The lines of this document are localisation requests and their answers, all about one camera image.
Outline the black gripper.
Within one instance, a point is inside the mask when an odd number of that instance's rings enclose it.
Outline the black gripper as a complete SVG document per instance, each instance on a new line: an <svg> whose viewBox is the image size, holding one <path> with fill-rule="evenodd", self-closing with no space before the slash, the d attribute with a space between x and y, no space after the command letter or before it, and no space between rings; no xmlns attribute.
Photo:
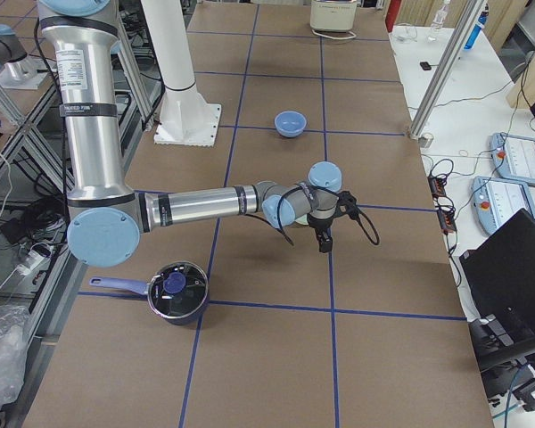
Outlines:
<svg viewBox="0 0 535 428"><path fill-rule="evenodd" d="M334 214L326 218L318 218L313 213L307 215L308 225L316 231L318 250L321 253L329 253L333 250L333 238L329 230L334 221Z"/></svg>

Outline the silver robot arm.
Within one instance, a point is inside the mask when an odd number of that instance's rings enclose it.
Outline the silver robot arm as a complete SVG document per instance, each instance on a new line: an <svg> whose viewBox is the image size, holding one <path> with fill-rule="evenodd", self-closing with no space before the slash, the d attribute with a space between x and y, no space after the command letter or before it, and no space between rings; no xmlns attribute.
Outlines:
<svg viewBox="0 0 535 428"><path fill-rule="evenodd" d="M221 108L199 93L185 21L177 1L145 1L144 17L164 94L156 139L161 144L211 146ZM305 181L271 181L184 193L147 193L126 184L121 159L111 50L119 42L114 1L41 1L39 25L55 49L60 114L68 131L74 186L68 195L71 253L107 268L127 260L140 236L157 227L261 212L275 229L305 218L319 250L329 252L329 228L339 215L342 173L321 161Z"/></svg>

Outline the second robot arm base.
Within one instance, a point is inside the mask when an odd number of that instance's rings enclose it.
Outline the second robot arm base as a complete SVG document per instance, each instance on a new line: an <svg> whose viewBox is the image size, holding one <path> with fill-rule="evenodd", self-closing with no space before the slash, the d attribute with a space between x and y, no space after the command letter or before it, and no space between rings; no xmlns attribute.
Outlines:
<svg viewBox="0 0 535 428"><path fill-rule="evenodd" d="M37 90L46 77L42 62L27 53L11 27L0 24L0 86Z"/></svg>

